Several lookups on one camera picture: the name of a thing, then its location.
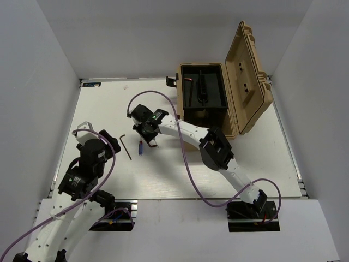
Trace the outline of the brown long hex key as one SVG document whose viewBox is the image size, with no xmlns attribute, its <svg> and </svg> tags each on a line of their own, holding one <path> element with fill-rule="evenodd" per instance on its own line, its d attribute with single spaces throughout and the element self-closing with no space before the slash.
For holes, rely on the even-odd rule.
<svg viewBox="0 0 349 262">
<path fill-rule="evenodd" d="M 191 107 L 193 94 L 194 94 L 194 80 L 192 78 L 185 77 L 183 79 L 183 99 L 184 99 L 185 108 Z"/>
</svg>

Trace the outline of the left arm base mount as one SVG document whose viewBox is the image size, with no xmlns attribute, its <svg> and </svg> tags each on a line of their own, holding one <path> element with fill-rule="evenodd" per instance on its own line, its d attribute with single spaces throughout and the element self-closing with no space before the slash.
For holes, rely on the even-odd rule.
<svg viewBox="0 0 349 262">
<path fill-rule="evenodd" d="M 137 210 L 137 200 L 115 200 L 90 231 L 130 232 L 136 223 Z"/>
</svg>

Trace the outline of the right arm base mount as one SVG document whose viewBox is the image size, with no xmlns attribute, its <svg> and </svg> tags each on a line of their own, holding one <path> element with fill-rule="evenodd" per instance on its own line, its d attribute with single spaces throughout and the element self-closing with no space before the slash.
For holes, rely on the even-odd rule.
<svg viewBox="0 0 349 262">
<path fill-rule="evenodd" d="M 267 201 L 261 213 L 249 209 L 246 203 L 234 201 L 226 206 L 230 233 L 255 233 L 280 231 L 276 204 Z"/>
</svg>

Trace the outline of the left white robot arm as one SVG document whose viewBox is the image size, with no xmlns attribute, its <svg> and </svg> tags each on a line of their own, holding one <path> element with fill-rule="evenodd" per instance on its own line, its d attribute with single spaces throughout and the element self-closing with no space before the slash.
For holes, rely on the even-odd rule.
<svg viewBox="0 0 349 262">
<path fill-rule="evenodd" d="M 100 218 L 115 212 L 114 196 L 101 189 L 111 173 L 105 164 L 121 151 L 118 140 L 106 130 L 73 131 L 79 157 L 68 166 L 58 186 L 50 217 L 33 228 L 35 241 L 14 261 L 67 261 L 79 238 Z"/>
</svg>

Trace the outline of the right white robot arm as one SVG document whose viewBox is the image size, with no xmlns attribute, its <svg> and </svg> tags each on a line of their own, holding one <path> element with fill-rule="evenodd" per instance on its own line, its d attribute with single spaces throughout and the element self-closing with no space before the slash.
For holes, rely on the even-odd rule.
<svg viewBox="0 0 349 262">
<path fill-rule="evenodd" d="M 219 127 L 204 128 L 185 121 L 167 111 L 157 109 L 152 112 L 139 104 L 127 116 L 134 121 L 133 130 L 145 142 L 152 141 L 158 134 L 182 139 L 200 151 L 203 164 L 217 171 L 239 193 L 246 214 L 252 218 L 260 217 L 266 211 L 267 196 L 255 186 L 239 167 L 232 147 Z"/>
</svg>

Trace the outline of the tan plastic toolbox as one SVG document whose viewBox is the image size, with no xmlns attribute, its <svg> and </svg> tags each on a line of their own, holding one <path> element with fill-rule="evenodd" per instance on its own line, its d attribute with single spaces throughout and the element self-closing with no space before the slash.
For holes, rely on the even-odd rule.
<svg viewBox="0 0 349 262">
<path fill-rule="evenodd" d="M 182 63 L 168 87 L 177 90 L 177 115 L 200 127 L 220 127 L 228 139 L 249 132 L 273 102 L 252 29 L 237 27 L 224 62 Z"/>
</svg>

